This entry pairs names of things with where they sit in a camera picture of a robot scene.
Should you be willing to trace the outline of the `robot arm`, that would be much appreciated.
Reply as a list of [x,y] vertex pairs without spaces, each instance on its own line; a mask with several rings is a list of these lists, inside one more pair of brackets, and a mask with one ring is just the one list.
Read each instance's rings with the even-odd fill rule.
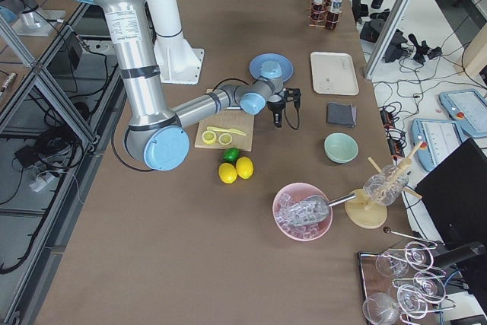
[[132,118],[127,152],[152,170],[172,170],[189,152],[185,127],[229,107],[258,114],[283,89],[282,67],[265,61],[250,85],[224,84],[173,109],[164,99],[164,76],[201,65],[183,37],[177,0],[75,0],[103,9]]

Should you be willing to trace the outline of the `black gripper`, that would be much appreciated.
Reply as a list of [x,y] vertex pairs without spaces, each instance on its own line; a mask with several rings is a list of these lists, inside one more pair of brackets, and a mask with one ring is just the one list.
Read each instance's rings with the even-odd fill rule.
[[285,99],[280,94],[275,94],[266,102],[267,108],[273,113],[273,125],[282,128],[282,111],[285,108]]

